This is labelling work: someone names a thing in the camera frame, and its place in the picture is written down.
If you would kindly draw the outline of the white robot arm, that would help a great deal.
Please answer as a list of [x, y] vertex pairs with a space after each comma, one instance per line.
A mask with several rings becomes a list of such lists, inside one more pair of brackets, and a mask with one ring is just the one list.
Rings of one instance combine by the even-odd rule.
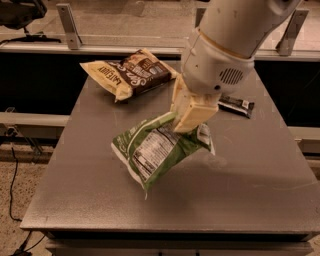
[[261, 44], [300, 1], [210, 0], [181, 54], [171, 105], [176, 132], [190, 132], [209, 120], [220, 97], [241, 87]]

